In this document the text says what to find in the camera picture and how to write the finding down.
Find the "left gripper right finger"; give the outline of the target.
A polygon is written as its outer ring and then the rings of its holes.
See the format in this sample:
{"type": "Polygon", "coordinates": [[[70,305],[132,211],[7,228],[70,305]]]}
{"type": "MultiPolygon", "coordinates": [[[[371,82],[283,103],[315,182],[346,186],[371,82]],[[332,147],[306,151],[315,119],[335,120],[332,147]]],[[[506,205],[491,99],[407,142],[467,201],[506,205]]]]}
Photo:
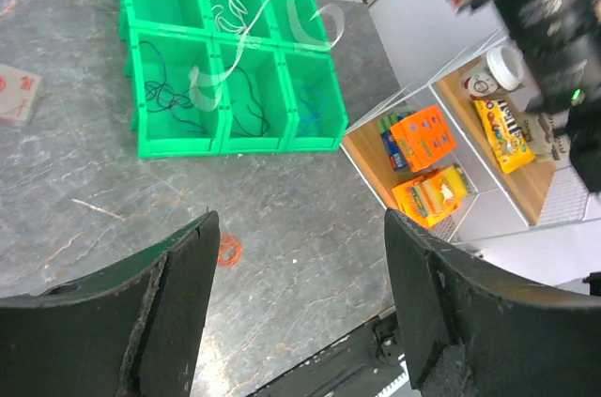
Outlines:
{"type": "Polygon", "coordinates": [[[410,385],[423,396],[596,396],[600,300],[489,264],[388,209],[410,385]]]}

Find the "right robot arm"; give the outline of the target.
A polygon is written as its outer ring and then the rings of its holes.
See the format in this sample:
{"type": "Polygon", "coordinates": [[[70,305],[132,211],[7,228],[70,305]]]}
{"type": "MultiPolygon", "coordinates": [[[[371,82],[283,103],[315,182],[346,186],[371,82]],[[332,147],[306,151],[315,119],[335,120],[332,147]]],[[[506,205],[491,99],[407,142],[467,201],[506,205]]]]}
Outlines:
{"type": "Polygon", "coordinates": [[[586,189],[600,192],[600,0],[452,0],[456,10],[488,3],[522,52],[540,90],[527,110],[568,113],[561,132],[586,189]]]}

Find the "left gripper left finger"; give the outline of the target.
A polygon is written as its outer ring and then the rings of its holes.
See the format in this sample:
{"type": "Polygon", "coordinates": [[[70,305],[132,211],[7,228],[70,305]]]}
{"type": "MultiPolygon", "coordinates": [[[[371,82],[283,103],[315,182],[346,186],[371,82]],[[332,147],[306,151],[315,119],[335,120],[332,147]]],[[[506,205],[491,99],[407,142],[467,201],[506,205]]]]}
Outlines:
{"type": "Polygon", "coordinates": [[[187,396],[220,249],[214,211],[109,267],[1,301],[5,396],[187,396]]]}

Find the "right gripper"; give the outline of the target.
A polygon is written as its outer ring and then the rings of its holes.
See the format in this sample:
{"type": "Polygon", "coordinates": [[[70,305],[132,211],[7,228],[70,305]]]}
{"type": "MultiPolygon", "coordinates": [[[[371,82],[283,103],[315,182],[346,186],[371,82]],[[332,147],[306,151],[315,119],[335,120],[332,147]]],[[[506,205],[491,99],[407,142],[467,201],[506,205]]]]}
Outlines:
{"type": "Polygon", "coordinates": [[[598,0],[453,0],[458,11],[492,4],[546,101],[600,99],[598,0]]]}

